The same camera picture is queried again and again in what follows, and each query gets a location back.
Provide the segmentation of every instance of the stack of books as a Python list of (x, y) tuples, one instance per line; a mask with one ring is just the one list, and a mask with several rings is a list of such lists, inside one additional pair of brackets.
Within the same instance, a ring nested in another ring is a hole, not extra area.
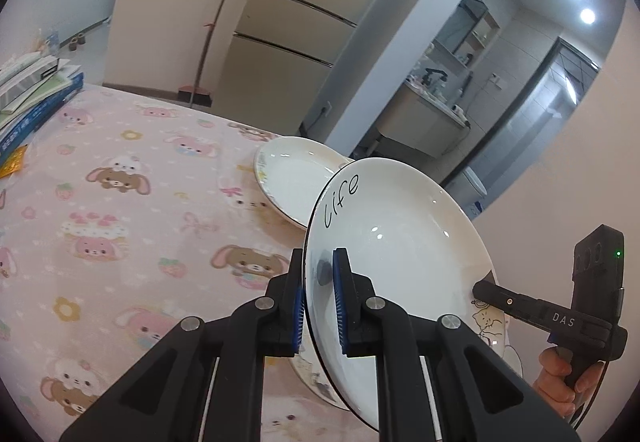
[(39, 53), (0, 69), (0, 165), (37, 127), (83, 86), (81, 67)]

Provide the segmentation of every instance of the human hand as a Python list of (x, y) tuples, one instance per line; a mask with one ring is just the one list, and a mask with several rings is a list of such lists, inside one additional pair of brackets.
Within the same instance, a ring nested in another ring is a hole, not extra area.
[[(575, 383), (574, 391), (562, 381), (571, 373), (571, 365), (558, 355), (555, 347), (544, 350), (538, 360), (542, 370), (533, 389), (562, 417), (573, 414), (593, 395), (603, 367), (602, 362), (596, 362), (587, 368)], [(578, 404), (574, 404), (576, 393), (582, 394)]]

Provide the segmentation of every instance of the plate rim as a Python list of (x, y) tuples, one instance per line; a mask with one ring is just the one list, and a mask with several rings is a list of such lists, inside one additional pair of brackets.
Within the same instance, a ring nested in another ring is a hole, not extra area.
[[(427, 177), (429, 180), (431, 180), (434, 184), (436, 184), (438, 187), (440, 187), (443, 191), (444, 188), (442, 186), (440, 186), (440, 184), (438, 184), (435, 180), (433, 180), (431, 177), (429, 177), (428, 175), (425, 175), (422, 171), (417, 170), (416, 168), (409, 166), (408, 164), (405, 164), (404, 162), (400, 162), (398, 160), (394, 160), (391, 158), (384, 158), (384, 157), (367, 157), (367, 158), (361, 158), (359, 160), (355, 160), (353, 162), (349, 162), (347, 164), (345, 164), (344, 166), (342, 166), (338, 171), (336, 171), (334, 173), (334, 175), (327, 181), (327, 183), (325, 184), (324, 188), (322, 188), (322, 191), (320, 191), (320, 194), (318, 195), (318, 199), (316, 200), (316, 203), (314, 205), (313, 211), (311, 213), (311, 217), (313, 218), (313, 216), (316, 214), (316, 209), (318, 208), (318, 204), (320, 203), (320, 200), (322, 199), (322, 197), (324, 196), (324, 193), (327, 189), (327, 187), (329, 186), (329, 184), (334, 180), (334, 178), (336, 178), (340, 172), (346, 168), (347, 166), (350, 166), (352, 164), (356, 164), (357, 162), (361, 162), (364, 160), (372, 160), (372, 159), (376, 159), (377, 161), (383, 161), (383, 162), (390, 162), (392, 164), (399, 164), (404, 166), (405, 168), (410, 168), (414, 171), (417, 171), (418, 173), (420, 173), (421, 175)], [(338, 386), (336, 386), (335, 381), (333, 380), (331, 373), (328, 371), (326, 365), (324, 364), (324, 361), (322, 360), (322, 357), (320, 357), (320, 352), (318, 349), (318, 343), (316, 342), (316, 337), (314, 336), (314, 330), (311, 326), (311, 319), (309, 317), (309, 314), (307, 312), (308, 307), (307, 307), (307, 300), (306, 300), (306, 296), (307, 296), (307, 292), (306, 292), (306, 252), (308, 249), (308, 240), (309, 240), (309, 231), (310, 231), (310, 227), (306, 228), (305, 231), (305, 242), (303, 244), (303, 251), (302, 251), (302, 292), (303, 292), (303, 297), (304, 297), (304, 304), (305, 304), (305, 321), (306, 321), (306, 325), (308, 327), (309, 330), (309, 336), (311, 337), (311, 342), (314, 346), (314, 350), (316, 351), (316, 354), (318, 355), (318, 360), (320, 361), (320, 365), (322, 366), (322, 369), (324, 370), (324, 374), (327, 376), (327, 379), (329, 380), (329, 383), (331, 384), (331, 386), (334, 388), (335, 393), (338, 397), (340, 397), (340, 400), (345, 404), (345, 406), (347, 408), (349, 408), (349, 410), (364, 424), (366, 424), (367, 426), (369, 426), (372, 430), (376, 431), (376, 432), (380, 432), (380, 430), (378, 428), (375, 428), (374, 426), (372, 426), (369, 422), (367, 422), (366, 420), (364, 420), (364, 418), (358, 414), (357, 411), (355, 411), (351, 405), (349, 404), (349, 402), (347, 401), (347, 399), (345, 397), (342, 396), (342, 394), (340, 393), (340, 389), (338, 388)], [(484, 247), (484, 242), (482, 241), (482, 238), (480, 237), (480, 234), (476, 231), (476, 234), (478, 235), (478, 238), (480, 238), (480, 241), (482, 243), (482, 246)], [(486, 247), (484, 247), (484, 250), (486, 252), (487, 257), (489, 258), (489, 262), (491, 263), (491, 272), (492, 274), (494, 274), (494, 278), (495, 278), (495, 267), (493, 262), (491, 261), (491, 257), (489, 256), (489, 252), (486, 250)]]
[[(338, 153), (337, 151), (335, 151), (335, 149), (329, 148), (326, 144), (323, 144), (322, 142), (318, 142), (316, 140), (313, 140), (311, 138), (305, 138), (305, 137), (298, 137), (295, 135), (282, 135), (280, 137), (276, 137), (274, 139), (271, 139), (268, 142), (265, 142), (264, 144), (261, 144), (258, 149), (255, 150), (255, 154), (254, 154), (254, 177), (255, 177), (255, 181), (258, 183), (258, 187), (260, 187), (260, 191), (262, 192), (262, 194), (264, 196), (267, 197), (267, 200), (271, 203), (271, 205), (277, 210), (277, 212), (280, 213), (281, 216), (283, 216), (283, 218), (285, 218), (286, 220), (288, 220), (289, 222), (291, 222), (293, 225), (304, 229), (305, 231), (308, 228), (308, 224), (305, 225), (302, 222), (300, 222), (298, 219), (294, 218), (293, 216), (289, 216), (284, 209), (281, 209), (280, 206), (273, 201), (273, 197), (270, 196), (270, 194), (267, 193), (267, 191), (265, 191), (264, 189), (264, 183), (260, 180), (260, 177), (258, 176), (258, 157), (260, 155), (261, 152), (263, 152), (263, 150), (265, 148), (267, 148), (268, 146), (270, 146), (273, 142), (278, 141), (278, 140), (290, 140), (290, 139), (295, 139), (295, 140), (302, 140), (304, 142), (313, 142), (314, 144), (318, 145), (318, 146), (323, 146), (324, 148), (327, 148), (329, 151), (334, 152), (336, 155), (341, 156), (344, 161), (346, 162), (346, 164), (344, 166), (342, 166), (341, 168), (338, 169), (338, 171), (336, 171), (331, 178), (329, 178), (329, 180), (327, 181), (327, 183), (324, 185), (324, 187), (322, 188), (322, 190), (320, 191), (320, 194), (322, 194), (327, 186), (327, 184), (329, 182), (331, 182), (331, 180), (338, 174), (339, 171), (342, 170), (342, 168), (344, 168), (345, 166), (352, 164), (353, 162), (350, 162), (350, 158), (345, 157), (344, 155), (341, 155), (340, 153)], [(314, 208), (311, 211), (311, 216), (313, 216), (315, 210), (316, 210), (316, 206), (318, 205), (318, 200), (316, 200), (316, 203), (314, 204)]]

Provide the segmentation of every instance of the yellow package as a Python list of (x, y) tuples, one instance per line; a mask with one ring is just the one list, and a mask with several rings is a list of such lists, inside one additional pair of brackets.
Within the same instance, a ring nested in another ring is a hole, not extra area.
[(9, 158), (4, 161), (2, 167), (0, 167), (0, 178), (6, 177), (15, 171), (22, 169), (22, 162), (24, 160), (24, 152), (27, 151), (27, 145), (16, 148), (15, 151), (9, 155)]

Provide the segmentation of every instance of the pink bedsheet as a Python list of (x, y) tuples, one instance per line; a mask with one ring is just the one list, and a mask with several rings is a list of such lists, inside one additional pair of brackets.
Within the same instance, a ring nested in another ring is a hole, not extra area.
[[(273, 137), (98, 86), (36, 132), (0, 180), (0, 377), (44, 441), (179, 319), (227, 316), (286, 271), (303, 232), (252, 171)], [(377, 437), (286, 359), (267, 362), (262, 419), (265, 441)]]

